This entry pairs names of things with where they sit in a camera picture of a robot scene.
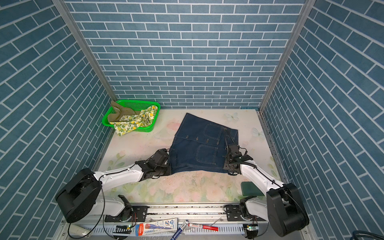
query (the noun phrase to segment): denim fabric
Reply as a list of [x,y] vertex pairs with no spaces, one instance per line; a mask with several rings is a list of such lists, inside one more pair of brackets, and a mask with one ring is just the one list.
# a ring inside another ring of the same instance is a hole
[[169,150],[171,173],[204,170],[228,173],[223,169],[226,149],[225,139],[238,144],[238,131],[187,113]]

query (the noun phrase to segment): wall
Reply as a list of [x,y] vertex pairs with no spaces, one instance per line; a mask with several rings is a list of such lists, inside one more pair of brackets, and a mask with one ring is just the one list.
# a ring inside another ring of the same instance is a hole
[[0,5],[0,239],[41,240],[103,147],[109,97],[50,0]]
[[303,2],[66,1],[118,98],[169,108],[257,108]]
[[265,109],[319,239],[383,235],[383,13],[317,0]]

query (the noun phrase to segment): metal bracket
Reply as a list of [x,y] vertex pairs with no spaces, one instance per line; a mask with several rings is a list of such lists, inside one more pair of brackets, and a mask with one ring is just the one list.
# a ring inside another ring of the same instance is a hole
[[[132,206],[132,208],[133,208],[133,213],[134,213],[133,215],[136,214],[136,222],[145,222],[145,219],[147,217],[148,207],[147,206]],[[104,222],[119,222],[119,223],[121,223],[120,216],[113,217],[110,215],[106,215]]]
[[241,216],[239,205],[233,205],[231,207],[224,207],[224,210],[227,213],[227,221],[237,222],[237,221],[243,220],[243,217]]

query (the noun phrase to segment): cloth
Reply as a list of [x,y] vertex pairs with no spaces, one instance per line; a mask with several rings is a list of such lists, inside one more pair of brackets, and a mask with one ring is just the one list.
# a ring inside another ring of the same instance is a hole
[[122,136],[138,127],[148,127],[151,125],[156,113],[157,107],[150,106],[147,109],[141,110],[138,115],[124,115],[119,121],[110,122],[110,124],[113,124],[117,134]]
[[223,169],[227,154],[225,138],[229,144],[232,140],[224,134],[225,128],[238,144],[236,129],[187,113],[169,150],[171,173],[197,170],[228,173]]
[[119,121],[124,115],[137,115],[140,114],[140,111],[134,111],[131,108],[126,108],[121,106],[115,101],[111,101],[111,106],[115,110],[115,113],[108,114],[108,122],[117,122]]

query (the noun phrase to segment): green plastic basket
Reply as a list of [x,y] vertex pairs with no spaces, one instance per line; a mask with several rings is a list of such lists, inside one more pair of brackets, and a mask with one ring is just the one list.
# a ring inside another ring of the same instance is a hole
[[[155,127],[155,122],[156,122],[157,116],[159,115],[159,111],[160,111],[160,104],[159,103],[150,102],[150,101],[141,101],[141,100],[130,100],[130,99],[121,99],[121,100],[117,100],[116,102],[123,107],[132,108],[135,111],[147,109],[148,107],[155,105],[157,107],[157,113],[155,115],[155,118],[153,119],[152,124],[149,125],[148,127],[138,127],[134,131],[151,132],[153,130],[153,128]],[[113,127],[113,125],[109,124],[109,122],[108,122],[108,114],[110,114],[110,113],[116,113],[112,107],[110,107],[108,109],[107,113],[104,115],[103,119],[101,120],[101,123],[104,126]]]

